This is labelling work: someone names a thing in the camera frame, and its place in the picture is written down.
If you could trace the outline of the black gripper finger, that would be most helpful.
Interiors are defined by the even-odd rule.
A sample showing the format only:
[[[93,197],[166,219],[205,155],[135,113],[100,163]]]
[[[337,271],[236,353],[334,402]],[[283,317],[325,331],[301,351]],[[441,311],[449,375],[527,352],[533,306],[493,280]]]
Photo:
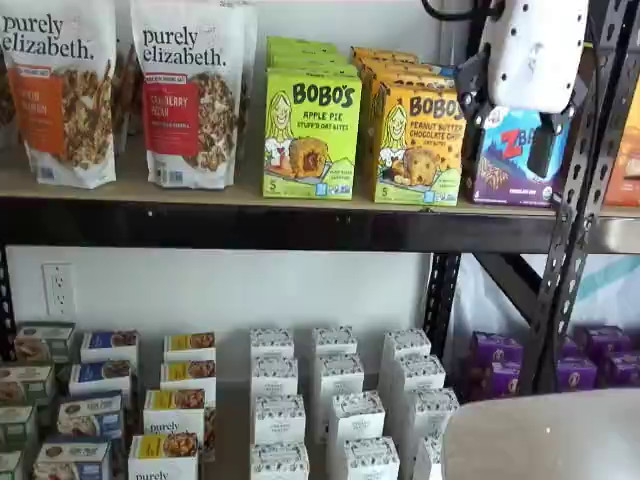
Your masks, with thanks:
[[[528,169],[538,177],[547,175],[556,141],[568,130],[575,113],[573,102],[559,113],[539,113],[540,125],[534,131],[527,162]]]
[[[479,51],[456,68],[456,91],[466,120],[464,146],[478,146],[484,124],[495,104],[489,95],[488,67],[491,45],[484,43]]]

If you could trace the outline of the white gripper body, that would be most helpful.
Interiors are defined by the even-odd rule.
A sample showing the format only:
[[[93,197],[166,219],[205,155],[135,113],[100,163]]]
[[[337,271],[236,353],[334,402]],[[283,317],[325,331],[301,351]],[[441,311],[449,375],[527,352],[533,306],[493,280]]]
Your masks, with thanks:
[[[587,0],[499,1],[485,24],[488,96],[500,107],[560,112],[584,46]]]

